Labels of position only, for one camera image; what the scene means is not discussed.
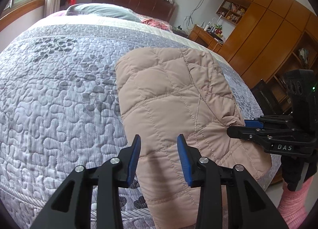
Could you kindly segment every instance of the wooden desk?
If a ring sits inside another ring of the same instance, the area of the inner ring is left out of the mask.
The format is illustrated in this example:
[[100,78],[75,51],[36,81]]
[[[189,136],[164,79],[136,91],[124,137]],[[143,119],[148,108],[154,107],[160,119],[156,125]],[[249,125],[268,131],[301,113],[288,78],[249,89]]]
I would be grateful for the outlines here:
[[192,29],[188,39],[208,48],[209,50],[215,53],[217,53],[222,47],[220,42],[218,42],[208,32],[204,31],[201,27],[198,27],[197,25],[195,25]]

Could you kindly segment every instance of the screw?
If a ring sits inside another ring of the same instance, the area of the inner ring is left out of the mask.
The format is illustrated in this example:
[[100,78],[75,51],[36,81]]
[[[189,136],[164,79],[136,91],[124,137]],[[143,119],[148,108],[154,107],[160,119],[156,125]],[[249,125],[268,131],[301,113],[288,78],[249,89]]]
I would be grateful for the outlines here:
[[244,166],[242,166],[242,165],[236,165],[236,166],[235,166],[235,170],[236,170],[236,171],[239,171],[239,172],[242,172],[242,171],[244,170]]
[[117,158],[117,157],[114,157],[114,158],[110,159],[110,162],[111,162],[113,165],[115,165],[115,164],[118,164],[118,163],[120,162],[120,159]]
[[206,157],[200,157],[199,162],[202,164],[206,164],[207,162],[209,162],[209,159]]
[[83,172],[83,171],[84,171],[84,166],[78,165],[77,167],[75,167],[75,172]]

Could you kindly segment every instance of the quilted bedspread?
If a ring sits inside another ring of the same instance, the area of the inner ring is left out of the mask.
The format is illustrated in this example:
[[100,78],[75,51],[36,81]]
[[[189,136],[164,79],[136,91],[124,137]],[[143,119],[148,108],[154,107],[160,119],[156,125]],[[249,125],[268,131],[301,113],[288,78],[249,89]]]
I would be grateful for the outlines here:
[[[39,21],[0,54],[0,198],[21,228],[77,165],[99,166],[127,145],[114,68],[139,47],[208,51],[140,23],[62,16]],[[212,54],[244,117],[261,115],[238,74]],[[119,194],[125,228],[154,228],[137,178]],[[95,188],[92,228],[96,198]]]

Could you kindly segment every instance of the wooden headboard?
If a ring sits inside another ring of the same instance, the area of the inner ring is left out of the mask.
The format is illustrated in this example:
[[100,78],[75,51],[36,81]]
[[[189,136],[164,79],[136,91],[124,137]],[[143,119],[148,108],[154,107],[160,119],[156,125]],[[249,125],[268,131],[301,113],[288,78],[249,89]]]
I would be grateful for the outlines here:
[[92,2],[123,6],[138,14],[158,18],[167,22],[169,22],[175,9],[175,4],[166,0],[92,0]]

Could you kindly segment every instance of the gray pillow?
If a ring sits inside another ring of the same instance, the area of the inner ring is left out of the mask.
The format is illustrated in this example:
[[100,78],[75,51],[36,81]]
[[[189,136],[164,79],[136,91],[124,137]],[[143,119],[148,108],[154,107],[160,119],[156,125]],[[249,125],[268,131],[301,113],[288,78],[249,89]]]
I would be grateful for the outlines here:
[[75,4],[66,10],[67,16],[94,14],[102,17],[119,18],[140,23],[132,10],[106,3]]

